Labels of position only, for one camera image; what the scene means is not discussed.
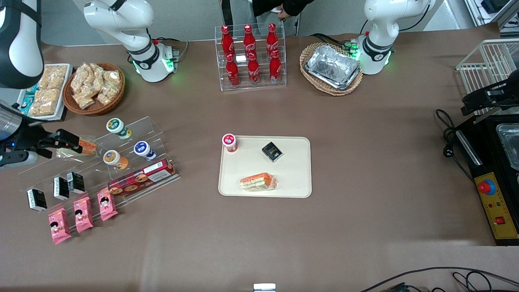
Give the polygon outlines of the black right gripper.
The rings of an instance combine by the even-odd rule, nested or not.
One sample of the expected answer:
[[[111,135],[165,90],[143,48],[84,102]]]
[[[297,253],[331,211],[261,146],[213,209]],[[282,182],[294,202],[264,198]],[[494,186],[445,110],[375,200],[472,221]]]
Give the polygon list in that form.
[[[8,150],[34,152],[41,157],[51,158],[53,152],[48,148],[56,148],[57,157],[78,157],[83,155],[83,147],[70,144],[78,144],[79,140],[77,135],[64,129],[51,133],[42,125],[21,125],[8,137]]]

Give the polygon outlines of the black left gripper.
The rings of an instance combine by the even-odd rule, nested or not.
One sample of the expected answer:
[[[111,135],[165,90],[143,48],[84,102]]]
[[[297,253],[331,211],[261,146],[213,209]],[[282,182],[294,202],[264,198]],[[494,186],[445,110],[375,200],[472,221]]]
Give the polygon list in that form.
[[[500,107],[509,109],[519,105],[519,82],[517,79],[508,79],[495,86],[485,89],[485,94],[468,94],[462,98],[462,115],[471,113],[488,107]]]

